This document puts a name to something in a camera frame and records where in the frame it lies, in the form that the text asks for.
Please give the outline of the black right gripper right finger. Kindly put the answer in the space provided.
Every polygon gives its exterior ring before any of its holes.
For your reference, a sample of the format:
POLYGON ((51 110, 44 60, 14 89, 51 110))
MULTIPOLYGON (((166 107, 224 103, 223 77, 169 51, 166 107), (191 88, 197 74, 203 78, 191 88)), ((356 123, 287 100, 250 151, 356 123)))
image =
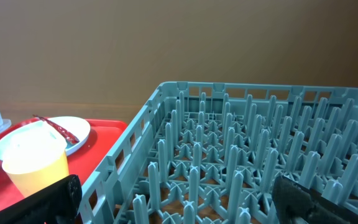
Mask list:
POLYGON ((275 179, 272 199, 280 224, 297 223, 299 218, 310 224, 358 223, 356 213, 283 175, 275 179))

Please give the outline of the red snack wrapper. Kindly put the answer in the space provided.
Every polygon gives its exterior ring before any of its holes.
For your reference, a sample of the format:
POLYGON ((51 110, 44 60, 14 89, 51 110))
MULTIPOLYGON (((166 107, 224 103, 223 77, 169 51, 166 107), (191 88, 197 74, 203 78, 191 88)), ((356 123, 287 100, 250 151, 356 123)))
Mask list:
POLYGON ((33 117, 46 122, 48 125, 50 125, 51 127, 53 127, 60 135, 63 136, 63 138, 65 139, 66 142, 70 143, 70 144, 77 144, 79 143, 79 139, 72 134, 71 132, 69 132, 68 130, 66 130, 65 128, 61 127, 60 125, 58 125, 57 123, 54 123, 53 121, 44 118, 42 116, 38 116, 36 114, 33 114, 33 117))

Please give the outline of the yellow plastic cup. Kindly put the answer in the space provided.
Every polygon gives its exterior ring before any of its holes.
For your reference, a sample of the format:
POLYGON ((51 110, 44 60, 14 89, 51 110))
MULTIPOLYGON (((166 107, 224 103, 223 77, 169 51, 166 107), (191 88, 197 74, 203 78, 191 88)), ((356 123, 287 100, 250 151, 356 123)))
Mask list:
POLYGON ((28 197, 69 175, 66 146, 56 130, 42 123, 12 138, 2 157, 2 169, 28 197))

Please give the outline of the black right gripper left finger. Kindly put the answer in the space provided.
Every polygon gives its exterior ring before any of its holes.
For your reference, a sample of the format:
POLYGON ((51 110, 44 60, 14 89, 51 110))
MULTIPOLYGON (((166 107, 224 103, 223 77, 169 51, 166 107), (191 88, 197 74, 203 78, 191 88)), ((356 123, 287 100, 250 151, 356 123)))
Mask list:
POLYGON ((72 224, 82 199, 77 175, 67 177, 0 211, 0 224, 72 224))

